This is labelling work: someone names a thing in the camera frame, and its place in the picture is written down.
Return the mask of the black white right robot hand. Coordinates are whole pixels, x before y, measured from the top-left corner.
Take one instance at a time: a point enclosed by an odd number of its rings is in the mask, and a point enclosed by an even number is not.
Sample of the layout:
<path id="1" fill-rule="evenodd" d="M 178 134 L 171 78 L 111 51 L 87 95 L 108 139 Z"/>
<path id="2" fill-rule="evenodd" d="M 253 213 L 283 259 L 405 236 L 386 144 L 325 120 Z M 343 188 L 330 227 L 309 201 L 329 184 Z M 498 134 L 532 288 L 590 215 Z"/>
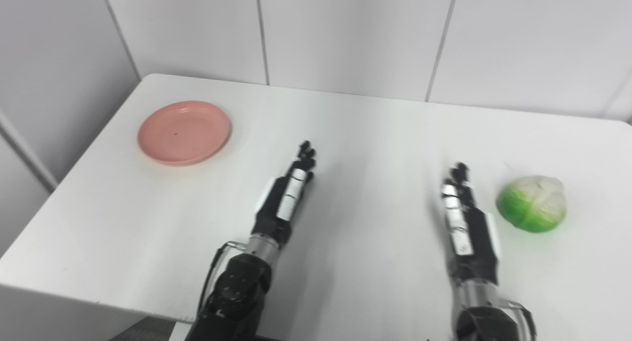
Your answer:
<path id="1" fill-rule="evenodd" d="M 469 168 L 456 162 L 441 185 L 445 226 L 451 247 L 449 275 L 456 283 L 481 280 L 499 284 L 499 258 L 487 215 L 477 206 Z"/>

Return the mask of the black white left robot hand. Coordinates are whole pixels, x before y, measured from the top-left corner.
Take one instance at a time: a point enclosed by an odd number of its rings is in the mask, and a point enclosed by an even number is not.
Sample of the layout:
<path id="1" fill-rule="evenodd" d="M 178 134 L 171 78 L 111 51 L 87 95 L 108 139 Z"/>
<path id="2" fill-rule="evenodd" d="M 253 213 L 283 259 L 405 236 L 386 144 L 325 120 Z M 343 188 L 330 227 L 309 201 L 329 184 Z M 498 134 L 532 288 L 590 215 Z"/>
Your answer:
<path id="1" fill-rule="evenodd" d="M 284 173 L 268 190 L 266 199 L 255 215 L 253 235 L 270 238 L 284 247 L 293 232 L 294 213 L 298 210 L 307 186 L 314 178 L 316 150 L 309 140 L 303 141 L 297 155 Z"/>

